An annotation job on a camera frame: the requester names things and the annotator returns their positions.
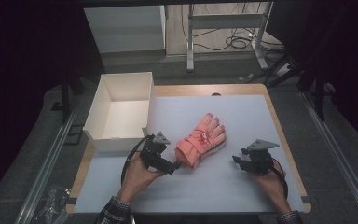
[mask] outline checkered shirt cuff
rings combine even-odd
[[[302,219],[297,211],[276,217],[279,224],[302,224]]]
[[[109,203],[103,208],[96,223],[118,224],[125,223],[130,215],[130,204],[124,203],[116,197],[112,197]]]

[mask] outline pink glove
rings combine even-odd
[[[175,149],[176,160],[184,166],[196,169],[200,161],[220,150],[227,137],[225,126],[219,124],[219,118],[206,114],[188,137],[181,139]]]

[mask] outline person's left hand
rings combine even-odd
[[[139,154],[139,152],[136,152],[132,156],[123,184],[117,195],[117,198],[125,203],[130,203],[136,194],[146,189],[155,179],[166,175],[161,171],[148,171]]]

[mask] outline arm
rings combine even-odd
[[[109,203],[98,215],[95,224],[121,224],[126,223],[130,216],[132,199],[142,190],[146,189],[155,179],[165,175],[160,171],[150,172],[135,153],[131,158],[126,176],[120,191],[116,197],[112,197]]]
[[[274,167],[283,176],[286,176],[286,172],[276,161],[274,161]],[[285,199],[283,185],[276,174],[274,174],[272,171],[269,171],[265,175],[257,175],[252,173],[249,173],[249,175],[257,182],[260,188],[266,192],[272,204],[276,208],[278,213],[278,223],[303,223],[298,212],[292,211],[289,202],[287,202]]]

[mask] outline table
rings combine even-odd
[[[274,125],[277,129],[278,135],[280,137],[282,147],[284,149],[285,156],[289,160],[292,172],[294,174],[298,190],[301,197],[307,197],[307,192],[302,184],[301,177],[296,168],[296,163],[291,154],[290,148],[287,144],[287,141],[284,137],[282,127],[278,120],[278,117],[275,113],[272,102],[269,98],[267,89],[262,84],[227,84],[227,85],[178,85],[178,86],[156,86],[155,87],[157,96],[209,96],[213,93],[220,93],[222,95],[263,95],[268,105],[270,115],[272,116]],[[87,171],[89,169],[91,158],[94,153],[94,146],[89,142],[86,146],[86,150],[78,169],[76,180],[72,187],[70,198],[71,201],[75,201],[80,193],[80,190],[83,186],[83,183],[86,179]],[[311,209],[310,203],[304,203],[305,212],[309,212]],[[75,205],[67,204],[66,209],[68,213],[73,213]]]

